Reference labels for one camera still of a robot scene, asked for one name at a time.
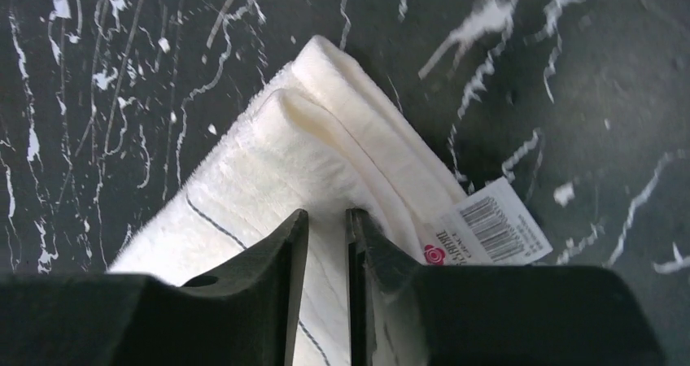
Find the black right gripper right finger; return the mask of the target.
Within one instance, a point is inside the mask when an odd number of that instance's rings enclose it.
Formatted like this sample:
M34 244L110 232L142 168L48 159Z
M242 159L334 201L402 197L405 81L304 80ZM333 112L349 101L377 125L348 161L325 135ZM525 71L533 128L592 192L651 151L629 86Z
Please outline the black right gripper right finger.
M663 365L634 294L588 266L418 263L346 213L354 365Z

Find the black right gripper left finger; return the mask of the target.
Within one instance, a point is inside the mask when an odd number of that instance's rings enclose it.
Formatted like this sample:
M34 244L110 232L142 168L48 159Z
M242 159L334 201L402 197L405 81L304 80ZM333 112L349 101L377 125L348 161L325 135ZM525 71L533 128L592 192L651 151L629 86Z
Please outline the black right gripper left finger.
M4 365L290 365L308 246L299 209L176 287L146 275L7 274Z

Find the white towel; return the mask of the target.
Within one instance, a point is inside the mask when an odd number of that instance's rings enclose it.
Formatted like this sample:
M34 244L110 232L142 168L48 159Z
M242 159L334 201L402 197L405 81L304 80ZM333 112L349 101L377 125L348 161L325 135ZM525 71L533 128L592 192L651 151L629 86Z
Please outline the white towel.
M314 36L108 272L183 285L303 209L294 362L348 365L346 213L355 207L423 264L525 265L552 251L506 179L467 194L358 62Z

